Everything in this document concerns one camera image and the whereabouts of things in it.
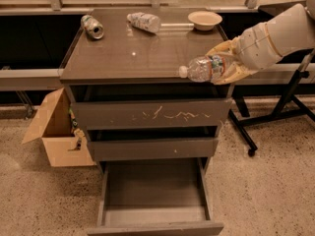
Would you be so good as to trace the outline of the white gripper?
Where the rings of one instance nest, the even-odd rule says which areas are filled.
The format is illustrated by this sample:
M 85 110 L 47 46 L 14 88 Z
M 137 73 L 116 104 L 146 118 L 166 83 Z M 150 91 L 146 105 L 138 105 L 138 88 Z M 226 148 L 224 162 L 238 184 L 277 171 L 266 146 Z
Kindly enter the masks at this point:
M 235 83 L 273 66 L 283 58 L 272 42 L 266 23 L 246 29 L 240 36 L 216 45 L 207 54 L 221 52 L 237 56 L 242 64 L 233 62 L 221 76 L 213 80 L 215 85 Z

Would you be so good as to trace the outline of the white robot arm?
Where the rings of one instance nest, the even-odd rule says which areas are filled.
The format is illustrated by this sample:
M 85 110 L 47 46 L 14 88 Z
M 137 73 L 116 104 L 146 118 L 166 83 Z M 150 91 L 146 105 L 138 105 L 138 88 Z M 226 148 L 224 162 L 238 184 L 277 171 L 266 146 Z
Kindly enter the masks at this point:
M 314 46 L 315 0 L 306 0 L 305 6 L 296 4 L 211 49 L 210 56 L 219 55 L 224 61 L 211 67 L 210 81 L 215 85 L 239 81 Z

